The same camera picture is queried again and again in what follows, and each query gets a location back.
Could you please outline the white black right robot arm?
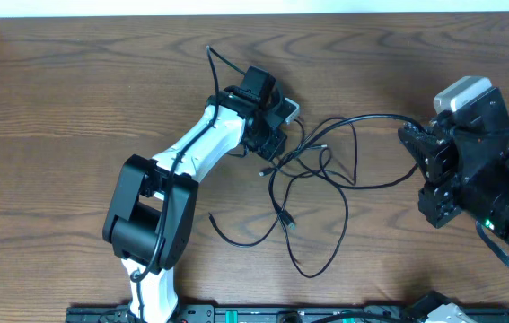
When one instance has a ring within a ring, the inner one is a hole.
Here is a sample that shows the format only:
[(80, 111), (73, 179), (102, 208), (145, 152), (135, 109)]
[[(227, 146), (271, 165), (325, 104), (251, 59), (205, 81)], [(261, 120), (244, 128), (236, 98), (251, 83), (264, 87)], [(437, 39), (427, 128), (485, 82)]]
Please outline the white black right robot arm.
[(420, 130), (405, 126), (399, 140), (425, 178), (418, 209), (435, 228), (462, 212), (509, 267), (509, 114), (491, 87), (455, 112), (444, 111)]

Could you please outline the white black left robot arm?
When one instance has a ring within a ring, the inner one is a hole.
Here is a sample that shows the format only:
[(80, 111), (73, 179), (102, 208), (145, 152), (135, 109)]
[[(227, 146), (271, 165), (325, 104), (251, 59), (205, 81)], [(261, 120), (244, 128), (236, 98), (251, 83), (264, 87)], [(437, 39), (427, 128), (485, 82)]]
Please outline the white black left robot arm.
[(285, 149), (282, 125), (300, 106), (267, 71), (250, 67), (240, 85), (216, 88), (200, 120), (151, 158), (130, 156), (118, 175), (102, 238), (121, 259), (133, 299), (130, 322), (167, 322), (178, 307), (174, 267), (191, 233), (200, 182), (241, 145), (270, 161)]

